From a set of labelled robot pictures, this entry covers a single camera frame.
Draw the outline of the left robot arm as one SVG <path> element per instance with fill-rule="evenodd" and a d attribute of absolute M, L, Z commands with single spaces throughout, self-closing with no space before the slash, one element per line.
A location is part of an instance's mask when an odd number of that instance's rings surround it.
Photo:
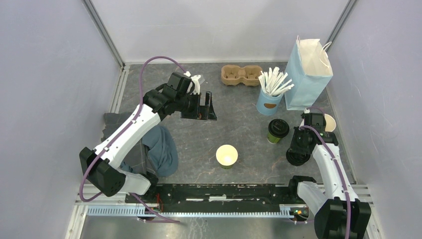
<path fill-rule="evenodd" d="M 98 196 L 135 193 L 145 203 L 156 198 L 156 189 L 143 173 L 123 171 L 120 164 L 148 131 L 174 112 L 180 112 L 183 119 L 216 120 L 210 91 L 206 92 L 205 104 L 200 104 L 203 82 L 202 75 L 172 73 L 167 83 L 143 96 L 142 103 L 111 136 L 94 149 L 85 147 L 80 151 L 84 180 L 99 190 Z"/>

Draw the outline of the black plastic cup lid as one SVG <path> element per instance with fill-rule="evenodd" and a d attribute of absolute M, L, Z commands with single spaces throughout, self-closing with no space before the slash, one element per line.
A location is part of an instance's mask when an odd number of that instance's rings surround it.
<path fill-rule="evenodd" d="M 289 134 L 290 127 L 283 119 L 273 119 L 268 124 L 269 133 L 277 138 L 284 138 Z"/>

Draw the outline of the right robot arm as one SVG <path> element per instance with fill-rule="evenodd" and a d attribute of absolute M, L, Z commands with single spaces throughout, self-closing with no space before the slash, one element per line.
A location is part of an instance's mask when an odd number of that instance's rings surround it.
<path fill-rule="evenodd" d="M 363 202 L 352 188 L 340 160 L 339 143 L 334 132 L 326 130 L 324 113 L 304 110 L 303 123 L 294 127 L 287 161 L 301 166 L 313 158 L 324 185 L 321 191 L 309 176 L 294 176 L 289 182 L 288 198 L 305 202 L 314 215 L 319 239 L 361 239 L 371 217 L 369 203 Z"/>

